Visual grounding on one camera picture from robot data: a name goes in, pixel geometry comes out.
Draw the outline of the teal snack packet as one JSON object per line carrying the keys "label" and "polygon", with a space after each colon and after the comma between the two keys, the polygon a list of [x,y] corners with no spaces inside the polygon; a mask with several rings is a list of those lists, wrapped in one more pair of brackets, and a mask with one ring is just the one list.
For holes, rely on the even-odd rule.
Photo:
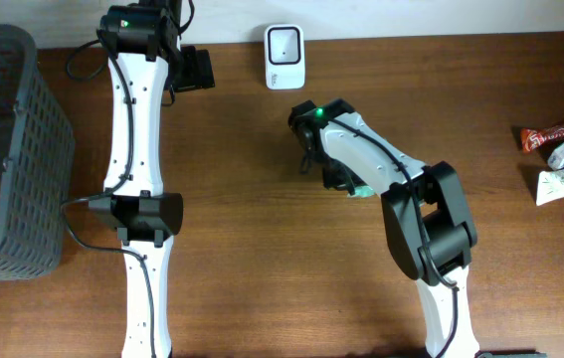
{"label": "teal snack packet", "polygon": [[355,186],[352,188],[352,192],[347,194],[348,198],[369,198],[375,195],[375,191],[367,186]]}

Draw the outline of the orange-brown chocolate bar wrapper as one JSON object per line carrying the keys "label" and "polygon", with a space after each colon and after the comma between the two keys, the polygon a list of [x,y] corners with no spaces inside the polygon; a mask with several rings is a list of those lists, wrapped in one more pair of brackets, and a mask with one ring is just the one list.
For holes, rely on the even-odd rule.
{"label": "orange-brown chocolate bar wrapper", "polygon": [[524,153],[529,153],[548,142],[564,140],[564,122],[543,129],[522,128],[520,139]]}

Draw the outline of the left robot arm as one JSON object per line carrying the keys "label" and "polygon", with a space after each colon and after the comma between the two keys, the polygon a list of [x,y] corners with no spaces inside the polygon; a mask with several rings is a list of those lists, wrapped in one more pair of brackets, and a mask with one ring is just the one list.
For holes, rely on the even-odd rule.
{"label": "left robot arm", "polygon": [[103,191],[90,209],[119,241],[126,275],[124,357],[169,357],[168,267],[183,222],[183,197],[167,192],[160,169],[164,99],[214,86],[210,56],[183,46],[190,26],[181,0],[112,6],[97,39],[113,90],[112,139]]}

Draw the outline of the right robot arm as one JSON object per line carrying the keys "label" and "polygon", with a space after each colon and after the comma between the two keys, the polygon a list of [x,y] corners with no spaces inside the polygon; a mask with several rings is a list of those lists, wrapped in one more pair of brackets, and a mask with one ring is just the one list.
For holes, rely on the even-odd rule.
{"label": "right robot arm", "polygon": [[456,170],[400,151],[341,98],[298,104],[287,123],[303,150],[302,173],[317,164],[325,188],[379,197],[390,255],[418,290],[427,354],[477,356],[467,294],[477,233]]}

